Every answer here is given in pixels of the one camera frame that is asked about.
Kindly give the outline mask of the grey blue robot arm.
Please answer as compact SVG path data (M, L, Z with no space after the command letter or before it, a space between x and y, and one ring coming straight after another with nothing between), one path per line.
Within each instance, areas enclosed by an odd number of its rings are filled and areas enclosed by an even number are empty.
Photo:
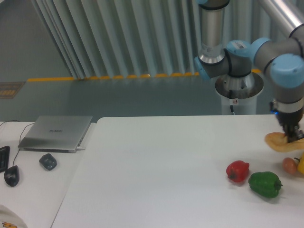
M225 98L255 96L263 81L251 72L257 67L273 85L270 110L288 142L304 137L299 122L304 112L304 15L289 0L262 0L260 5L286 39L259 38L253 43L233 40L222 45L227 0L199 0L202 11L202 48L195 58L199 75L217 78L216 90Z

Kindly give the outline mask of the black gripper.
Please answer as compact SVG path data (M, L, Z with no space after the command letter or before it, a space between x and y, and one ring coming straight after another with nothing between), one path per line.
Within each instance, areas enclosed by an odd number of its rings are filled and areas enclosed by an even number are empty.
M279 125L283 128L288 143L304 138L304 132L299 126L299 122L302 119L300 101L286 104L273 100L269 103L269 106L270 112L276 116Z

